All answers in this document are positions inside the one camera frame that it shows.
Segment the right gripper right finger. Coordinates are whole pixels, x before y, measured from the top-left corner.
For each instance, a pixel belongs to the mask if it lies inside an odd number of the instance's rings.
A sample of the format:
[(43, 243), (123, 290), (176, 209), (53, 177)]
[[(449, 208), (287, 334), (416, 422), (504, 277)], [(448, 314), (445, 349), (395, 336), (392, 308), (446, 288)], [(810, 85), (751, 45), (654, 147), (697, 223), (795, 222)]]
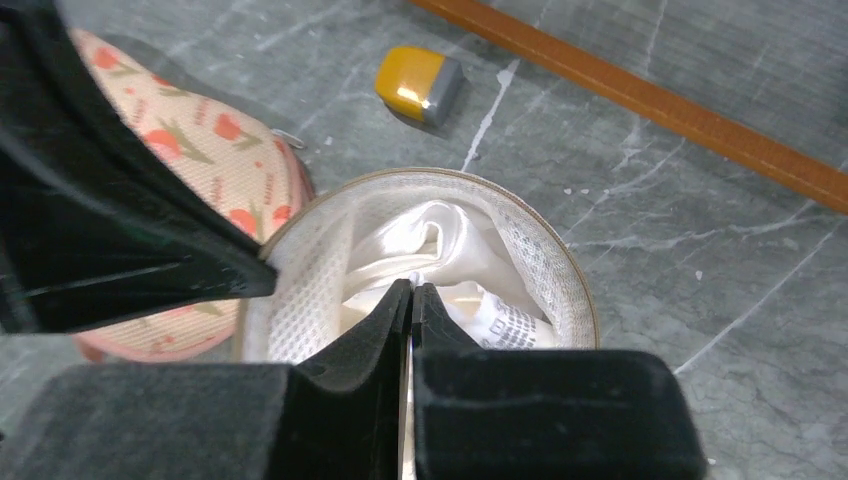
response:
[(432, 285), (412, 300), (420, 479), (702, 479), (708, 462), (681, 388), (632, 350), (492, 350)]

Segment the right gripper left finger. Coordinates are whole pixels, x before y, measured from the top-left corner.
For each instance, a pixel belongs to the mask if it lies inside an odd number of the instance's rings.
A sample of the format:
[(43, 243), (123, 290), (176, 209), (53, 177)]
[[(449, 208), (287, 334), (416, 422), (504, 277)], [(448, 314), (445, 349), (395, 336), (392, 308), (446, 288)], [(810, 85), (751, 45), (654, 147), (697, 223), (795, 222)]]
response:
[(411, 285), (298, 365), (77, 366), (1, 448), (5, 479), (394, 479)]

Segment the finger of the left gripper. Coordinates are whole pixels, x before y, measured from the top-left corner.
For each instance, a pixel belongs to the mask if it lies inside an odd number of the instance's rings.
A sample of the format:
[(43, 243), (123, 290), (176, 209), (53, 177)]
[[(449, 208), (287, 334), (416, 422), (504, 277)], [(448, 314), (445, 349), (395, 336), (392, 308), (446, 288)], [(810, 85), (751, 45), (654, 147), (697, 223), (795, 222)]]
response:
[(1, 328), (75, 333), (264, 297), (258, 244), (126, 127), (51, 1), (1, 5)]

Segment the beige mesh laundry bag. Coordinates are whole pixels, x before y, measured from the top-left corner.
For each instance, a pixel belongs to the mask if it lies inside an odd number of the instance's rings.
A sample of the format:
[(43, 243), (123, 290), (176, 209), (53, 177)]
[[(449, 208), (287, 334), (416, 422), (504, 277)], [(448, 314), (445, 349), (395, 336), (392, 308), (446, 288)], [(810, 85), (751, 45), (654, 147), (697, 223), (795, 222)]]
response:
[(470, 207), (493, 221), (527, 292), (557, 333), (553, 348), (599, 346), (586, 279), (543, 217), (481, 177), (411, 168), (366, 175), (319, 197), (267, 241), (263, 254), (278, 272), (276, 288), (240, 304), (241, 359), (297, 364), (343, 335), (344, 277), (354, 247), (403, 211), (436, 200)]

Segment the white satin bra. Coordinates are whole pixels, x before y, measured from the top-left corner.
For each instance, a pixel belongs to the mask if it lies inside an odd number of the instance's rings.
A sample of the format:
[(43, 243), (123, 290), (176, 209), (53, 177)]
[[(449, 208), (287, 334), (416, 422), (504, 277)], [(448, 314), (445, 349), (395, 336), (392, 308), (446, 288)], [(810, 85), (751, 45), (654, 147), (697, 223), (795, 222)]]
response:
[(493, 221), (470, 207), (421, 203), (362, 239), (344, 277), (340, 329), (364, 319), (397, 279), (433, 284), (449, 317), (484, 348), (557, 344)]

